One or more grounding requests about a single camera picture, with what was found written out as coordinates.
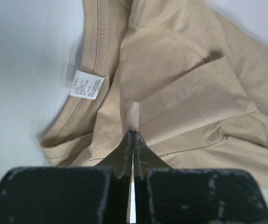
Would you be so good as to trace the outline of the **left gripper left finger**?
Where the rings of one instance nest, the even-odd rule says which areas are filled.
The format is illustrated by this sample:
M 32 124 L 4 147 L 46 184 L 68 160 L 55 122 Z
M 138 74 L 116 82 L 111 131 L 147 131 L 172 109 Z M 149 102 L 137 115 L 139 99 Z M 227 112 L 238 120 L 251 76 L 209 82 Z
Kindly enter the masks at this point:
M 127 224 L 133 133 L 93 167 L 17 167 L 0 181 L 0 224 Z

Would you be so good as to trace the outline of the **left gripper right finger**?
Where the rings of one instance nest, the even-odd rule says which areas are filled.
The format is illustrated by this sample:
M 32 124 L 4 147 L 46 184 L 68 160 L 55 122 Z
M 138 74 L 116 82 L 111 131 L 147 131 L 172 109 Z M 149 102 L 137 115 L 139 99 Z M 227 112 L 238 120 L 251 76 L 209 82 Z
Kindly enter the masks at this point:
M 256 180 L 242 169 L 172 169 L 133 134 L 139 224 L 268 224 Z

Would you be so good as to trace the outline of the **beige t shirt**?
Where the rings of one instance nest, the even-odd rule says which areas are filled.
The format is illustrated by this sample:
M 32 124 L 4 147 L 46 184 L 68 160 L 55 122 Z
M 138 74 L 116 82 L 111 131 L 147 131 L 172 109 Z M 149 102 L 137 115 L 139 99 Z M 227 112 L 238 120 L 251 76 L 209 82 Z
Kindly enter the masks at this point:
M 86 0 L 81 73 L 41 141 L 93 166 L 136 128 L 173 168 L 239 168 L 268 189 L 268 47 L 202 0 Z

